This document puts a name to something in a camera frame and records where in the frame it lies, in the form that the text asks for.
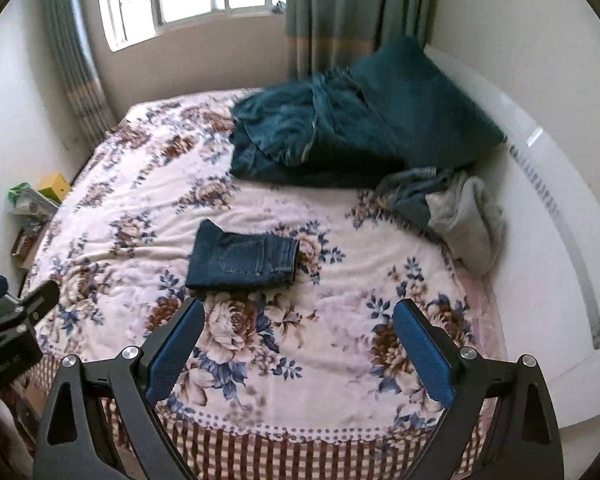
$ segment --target beige wall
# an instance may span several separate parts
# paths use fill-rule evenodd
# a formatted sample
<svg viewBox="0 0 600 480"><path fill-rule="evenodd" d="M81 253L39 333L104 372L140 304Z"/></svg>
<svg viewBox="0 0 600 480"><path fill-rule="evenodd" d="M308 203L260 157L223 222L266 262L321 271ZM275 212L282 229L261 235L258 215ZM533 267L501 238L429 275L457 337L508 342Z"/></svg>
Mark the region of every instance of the beige wall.
<svg viewBox="0 0 600 480"><path fill-rule="evenodd" d="M600 20L585 0L438 0L430 42L542 124L600 203Z"/></svg>
<svg viewBox="0 0 600 480"><path fill-rule="evenodd" d="M112 52L98 0L82 0L82 6L100 79L118 118L139 102L286 79L284 16L199 23Z"/></svg>
<svg viewBox="0 0 600 480"><path fill-rule="evenodd" d="M16 293L22 273L11 262L19 217L7 190L35 186L47 173L72 179L89 152L62 90L45 35L40 0L11 0L0 15L0 274Z"/></svg>

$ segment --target folded jeans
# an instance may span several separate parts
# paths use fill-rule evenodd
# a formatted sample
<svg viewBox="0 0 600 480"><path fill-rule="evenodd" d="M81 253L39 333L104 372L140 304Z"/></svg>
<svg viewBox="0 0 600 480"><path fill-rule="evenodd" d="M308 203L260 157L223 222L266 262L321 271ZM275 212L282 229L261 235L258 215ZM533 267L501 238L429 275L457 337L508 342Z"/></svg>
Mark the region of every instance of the folded jeans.
<svg viewBox="0 0 600 480"><path fill-rule="evenodd" d="M213 290L290 285L297 254L292 238L226 233L207 219L196 234L186 285Z"/></svg>

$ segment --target jeans pocket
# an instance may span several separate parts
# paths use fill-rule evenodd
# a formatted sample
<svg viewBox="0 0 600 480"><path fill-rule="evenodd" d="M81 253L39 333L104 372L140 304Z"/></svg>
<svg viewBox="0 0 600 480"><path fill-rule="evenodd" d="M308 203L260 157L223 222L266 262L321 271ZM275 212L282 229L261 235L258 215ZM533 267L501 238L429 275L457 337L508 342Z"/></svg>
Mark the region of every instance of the jeans pocket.
<svg viewBox="0 0 600 480"><path fill-rule="evenodd" d="M259 276L264 264L264 240L250 240L231 244L219 258L224 272Z"/></svg>

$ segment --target bed sheet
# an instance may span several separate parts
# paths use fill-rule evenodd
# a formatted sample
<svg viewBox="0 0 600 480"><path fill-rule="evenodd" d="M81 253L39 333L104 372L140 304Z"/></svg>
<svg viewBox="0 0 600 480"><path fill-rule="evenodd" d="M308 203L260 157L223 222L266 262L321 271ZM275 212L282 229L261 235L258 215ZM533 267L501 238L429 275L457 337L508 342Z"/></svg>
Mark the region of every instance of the bed sheet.
<svg viewBox="0 0 600 480"><path fill-rule="evenodd" d="M412 298L457 345L478 346L443 248L395 221L369 190L279 187L228 173L230 107L248 91L136 105L65 198L26 287L61 287L37 326L48 392L68 353L140 345L190 294L200 222L299 240L296 284L213 292L205 329L156 411L200 478L397 478L436 424L391 314ZM125 433L112 400L107 418ZM477 457L477 425L460 471Z"/></svg>

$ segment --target yellow box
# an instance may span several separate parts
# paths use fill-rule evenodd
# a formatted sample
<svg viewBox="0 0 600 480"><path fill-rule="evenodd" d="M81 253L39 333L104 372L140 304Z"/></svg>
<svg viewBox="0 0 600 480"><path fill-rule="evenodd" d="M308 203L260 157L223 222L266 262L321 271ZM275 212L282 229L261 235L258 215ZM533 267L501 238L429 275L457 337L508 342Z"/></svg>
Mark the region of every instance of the yellow box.
<svg viewBox="0 0 600 480"><path fill-rule="evenodd" d="M62 173L51 173L44 177L38 184L40 194L61 203L62 199L69 193L71 186L62 176Z"/></svg>

